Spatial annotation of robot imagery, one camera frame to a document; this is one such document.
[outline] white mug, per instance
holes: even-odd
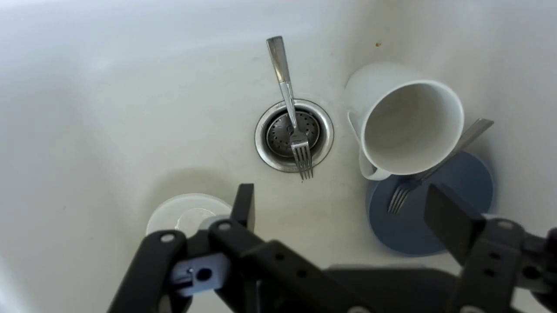
[[[435,167],[456,146],[464,112],[447,85],[393,63],[358,70],[346,85],[348,124],[365,179]]]

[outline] drain strainer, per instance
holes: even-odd
[[[315,152],[320,141],[320,124],[315,115],[297,110],[295,112],[299,129],[306,134],[309,141],[309,150]],[[275,120],[266,127],[264,145],[273,155],[283,160],[294,160],[290,150],[292,124],[287,113],[276,115]]]
[[[308,136],[313,167],[318,165],[332,146],[332,122],[315,103],[294,99],[299,129]],[[281,172],[297,172],[288,138],[292,125],[283,103],[268,108],[255,127],[255,150],[264,164]]]

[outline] metal fork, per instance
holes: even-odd
[[[438,169],[442,169],[447,162],[454,159],[456,153],[463,152],[471,141],[475,141],[480,134],[483,134],[494,122],[482,119],[475,120],[457,139],[454,150],[433,169],[428,169],[409,181],[403,181],[402,185],[396,186],[393,192],[389,204],[388,204],[388,212],[389,214],[400,214],[405,200],[409,199],[410,192],[414,192],[421,183],[429,179]]]
[[[285,108],[287,108],[287,113],[288,113],[288,119],[292,124],[292,134],[290,134],[288,141],[290,141],[294,162],[295,162],[295,167],[297,167],[301,179],[309,179],[309,178],[313,178],[311,150],[309,150],[308,136],[297,125],[288,63],[285,59],[285,47],[283,47],[281,37],[268,39],[266,44],[268,44],[268,51],[271,54],[273,70],[276,75],[280,94],[283,98],[283,103],[285,103]]]

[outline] mug handle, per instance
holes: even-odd
[[[382,179],[386,179],[389,174],[388,172],[384,172],[384,171],[381,171],[381,169],[377,169],[377,167],[374,167],[369,160],[367,160],[367,157],[363,155],[363,148],[362,148],[362,145],[360,145],[360,141],[358,141],[358,136],[356,136],[356,132],[355,132],[355,129],[353,129],[353,124],[351,124],[351,119],[349,119],[349,112],[346,112],[346,120],[348,120],[348,125],[349,125],[349,129],[351,129],[351,132],[353,132],[353,138],[355,138],[355,141],[356,141],[356,145],[358,145],[358,164],[360,164],[360,172],[362,172],[362,176],[365,178],[365,179],[369,179],[369,181],[382,181]]]

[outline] white sink surface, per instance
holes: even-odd
[[[557,225],[546,171],[555,115],[544,115],[555,113],[557,66],[543,59],[557,40],[534,35],[557,19],[543,6],[557,9],[516,2],[497,14],[494,0],[1,7],[0,312],[104,312],[158,204],[193,192],[231,204],[240,183],[255,185],[255,233],[318,266],[456,272],[445,254],[402,258],[369,232],[342,87],[370,61],[426,72],[456,89],[469,119],[494,119],[475,152],[497,178],[497,211],[544,233]],[[518,12],[530,26],[513,23]],[[320,103],[335,127],[330,155],[304,183],[254,150],[257,119],[280,99],[271,35],[285,39],[294,92]],[[193,312],[222,312],[212,301]]]

